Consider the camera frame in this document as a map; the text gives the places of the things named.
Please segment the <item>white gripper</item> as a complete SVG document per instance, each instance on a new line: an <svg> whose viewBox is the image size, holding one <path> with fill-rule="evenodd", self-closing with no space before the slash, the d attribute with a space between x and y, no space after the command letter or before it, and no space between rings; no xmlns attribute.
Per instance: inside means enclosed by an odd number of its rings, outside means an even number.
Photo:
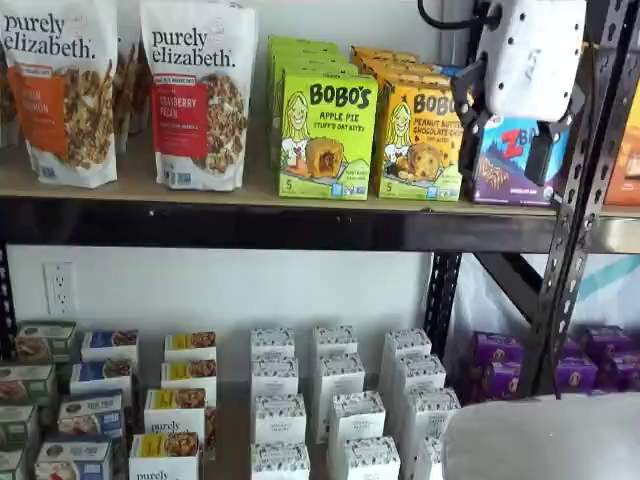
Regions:
<svg viewBox="0 0 640 480"><path fill-rule="evenodd" d="M544 183L551 153L583 108L572 92L585 24L583 0L492 1L478 59L451 78L455 112L463 127L460 173L473 173L485 126L493 115L537 121L527 178Z"/></svg>

